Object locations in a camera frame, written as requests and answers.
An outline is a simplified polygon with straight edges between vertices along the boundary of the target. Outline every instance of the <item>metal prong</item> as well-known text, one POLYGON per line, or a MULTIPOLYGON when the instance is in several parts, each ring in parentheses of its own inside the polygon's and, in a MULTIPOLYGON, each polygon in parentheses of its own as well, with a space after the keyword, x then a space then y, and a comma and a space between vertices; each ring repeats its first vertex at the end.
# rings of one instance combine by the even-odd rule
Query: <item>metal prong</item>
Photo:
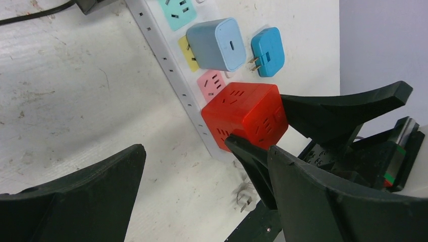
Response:
POLYGON ((251 69, 251 71, 252 71, 252 72, 254 72, 254 71, 258 70, 260 67, 261 67, 261 66, 256 66, 256 67, 254 67, 253 69, 251 69))
POLYGON ((258 57, 255 57, 255 58, 251 59, 251 60, 250 60, 250 62, 248 62, 248 63, 254 63, 254 62, 256 62, 257 60, 258 60, 258 57))

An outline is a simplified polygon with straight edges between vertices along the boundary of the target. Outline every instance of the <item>light blue power adapter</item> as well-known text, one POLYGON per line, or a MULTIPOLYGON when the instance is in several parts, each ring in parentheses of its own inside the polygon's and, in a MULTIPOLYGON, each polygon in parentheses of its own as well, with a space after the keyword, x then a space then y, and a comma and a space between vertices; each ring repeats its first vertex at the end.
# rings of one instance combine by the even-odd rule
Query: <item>light blue power adapter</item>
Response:
POLYGON ((238 22, 234 18, 196 24, 187 30, 186 35, 202 69, 234 72, 247 59, 238 22))
POLYGON ((278 28, 263 29, 251 41, 256 67, 261 77, 273 77, 285 64, 284 48, 278 28))

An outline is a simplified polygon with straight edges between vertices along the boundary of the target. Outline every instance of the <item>red plug adapter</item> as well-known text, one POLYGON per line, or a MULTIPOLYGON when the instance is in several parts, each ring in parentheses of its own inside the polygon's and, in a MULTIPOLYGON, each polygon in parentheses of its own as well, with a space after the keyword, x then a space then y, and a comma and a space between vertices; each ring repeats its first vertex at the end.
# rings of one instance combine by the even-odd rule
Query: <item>red plug adapter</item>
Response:
POLYGON ((288 128, 276 85, 232 82, 202 109, 202 117, 219 147, 234 134, 263 149, 275 145, 288 128))

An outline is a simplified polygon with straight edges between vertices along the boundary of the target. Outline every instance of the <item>black cable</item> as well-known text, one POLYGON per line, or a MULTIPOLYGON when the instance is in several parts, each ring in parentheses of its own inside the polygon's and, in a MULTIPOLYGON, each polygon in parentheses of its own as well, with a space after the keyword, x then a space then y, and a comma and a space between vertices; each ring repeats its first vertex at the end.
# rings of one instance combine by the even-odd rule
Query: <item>black cable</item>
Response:
POLYGON ((59 13, 63 10, 66 10, 67 8, 69 8, 73 5, 74 5, 74 1, 70 0, 70 1, 66 2, 65 4, 58 6, 56 8, 53 8, 53 9, 48 9, 45 11, 41 11, 38 13, 29 14, 29 15, 17 16, 17 17, 13 17, 10 19, 3 19, 3 20, 0 20, 0 26, 6 25, 6 24, 11 24, 11 23, 16 23, 16 22, 21 22, 21 21, 25 21, 25 20, 30 20, 30 19, 37 19, 37 18, 48 16, 48 15, 56 14, 56 13, 59 13))

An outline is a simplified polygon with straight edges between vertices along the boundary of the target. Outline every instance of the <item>tabletop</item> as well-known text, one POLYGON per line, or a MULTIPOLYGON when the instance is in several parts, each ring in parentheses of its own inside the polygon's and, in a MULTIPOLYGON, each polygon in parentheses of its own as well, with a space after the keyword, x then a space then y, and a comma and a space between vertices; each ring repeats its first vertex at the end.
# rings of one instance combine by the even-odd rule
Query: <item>tabletop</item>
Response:
MULTIPOLYGON (((0 0, 0 19, 62 4, 0 0)), ((292 95, 339 95, 338 0, 216 0, 243 35, 280 29, 292 95)), ((244 40, 249 48, 249 39, 244 40)), ((241 171, 212 159, 123 0, 0 26, 0 193, 59 178, 132 144, 147 151, 125 241, 224 241, 246 216, 241 171)), ((290 128, 279 146, 308 140, 290 128)))

